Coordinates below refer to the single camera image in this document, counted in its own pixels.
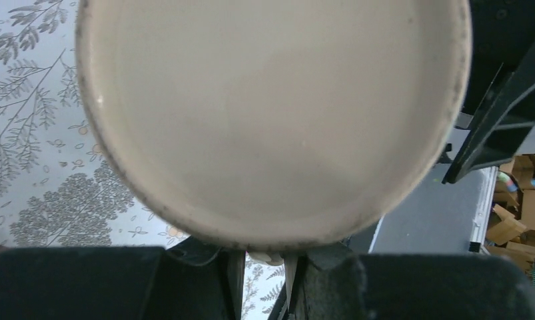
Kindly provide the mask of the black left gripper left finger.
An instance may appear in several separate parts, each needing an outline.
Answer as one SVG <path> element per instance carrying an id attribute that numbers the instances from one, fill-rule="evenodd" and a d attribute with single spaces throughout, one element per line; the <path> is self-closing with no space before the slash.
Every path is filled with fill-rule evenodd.
<path id="1" fill-rule="evenodd" d="M 239 319 L 245 254 L 189 237 L 162 247 L 0 253 L 0 319 Z"/>

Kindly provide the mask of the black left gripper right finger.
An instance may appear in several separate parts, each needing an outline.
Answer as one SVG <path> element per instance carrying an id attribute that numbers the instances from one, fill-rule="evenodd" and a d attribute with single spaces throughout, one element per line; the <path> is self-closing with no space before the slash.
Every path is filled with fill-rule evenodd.
<path id="1" fill-rule="evenodd" d="M 535 289 L 511 261 L 465 253 L 300 254 L 271 319 L 535 319 Z"/>

